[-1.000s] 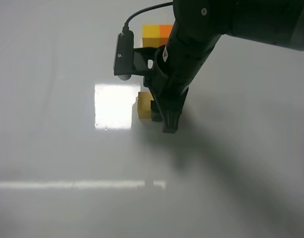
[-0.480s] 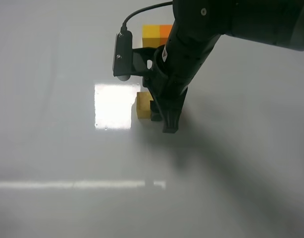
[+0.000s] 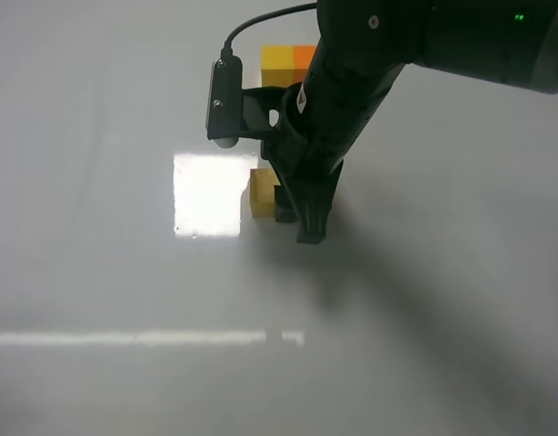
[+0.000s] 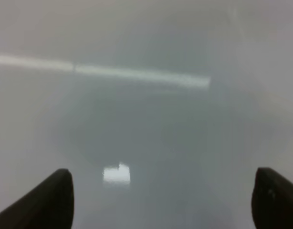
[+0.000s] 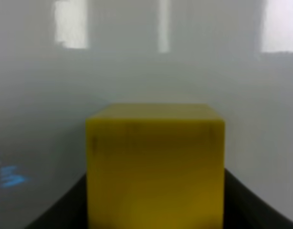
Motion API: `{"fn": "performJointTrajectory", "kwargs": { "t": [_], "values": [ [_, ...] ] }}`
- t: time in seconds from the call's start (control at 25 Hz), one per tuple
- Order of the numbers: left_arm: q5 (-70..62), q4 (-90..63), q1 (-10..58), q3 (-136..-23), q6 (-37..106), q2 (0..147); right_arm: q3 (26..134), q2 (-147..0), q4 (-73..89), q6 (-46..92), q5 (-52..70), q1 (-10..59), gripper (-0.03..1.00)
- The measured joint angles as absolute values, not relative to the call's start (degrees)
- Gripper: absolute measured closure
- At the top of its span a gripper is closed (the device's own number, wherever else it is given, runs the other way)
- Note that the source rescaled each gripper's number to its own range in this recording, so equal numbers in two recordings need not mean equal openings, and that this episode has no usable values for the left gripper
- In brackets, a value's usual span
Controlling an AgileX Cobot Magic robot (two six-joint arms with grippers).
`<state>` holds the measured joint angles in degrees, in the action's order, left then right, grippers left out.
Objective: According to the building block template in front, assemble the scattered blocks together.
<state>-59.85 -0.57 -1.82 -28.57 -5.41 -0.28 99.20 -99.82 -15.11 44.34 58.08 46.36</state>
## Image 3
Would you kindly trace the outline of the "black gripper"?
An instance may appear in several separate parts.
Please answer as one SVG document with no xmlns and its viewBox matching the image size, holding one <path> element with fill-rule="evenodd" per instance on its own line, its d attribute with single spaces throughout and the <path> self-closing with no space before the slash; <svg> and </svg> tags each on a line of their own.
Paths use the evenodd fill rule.
<svg viewBox="0 0 558 436">
<path fill-rule="evenodd" d="M 274 219 L 298 222 L 298 243 L 325 239 L 344 156 L 403 68 L 393 45 L 322 38 L 304 80 L 288 88 L 268 157 L 278 179 Z"/>
</svg>

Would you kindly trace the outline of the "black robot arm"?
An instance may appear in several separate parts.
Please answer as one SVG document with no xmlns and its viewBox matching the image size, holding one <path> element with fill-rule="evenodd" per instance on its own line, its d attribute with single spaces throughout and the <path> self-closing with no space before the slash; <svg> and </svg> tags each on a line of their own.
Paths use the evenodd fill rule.
<svg viewBox="0 0 558 436">
<path fill-rule="evenodd" d="M 324 239 L 344 156 L 407 65 L 558 94 L 558 1 L 321 1 L 317 23 L 263 149 L 299 243 Z"/>
</svg>

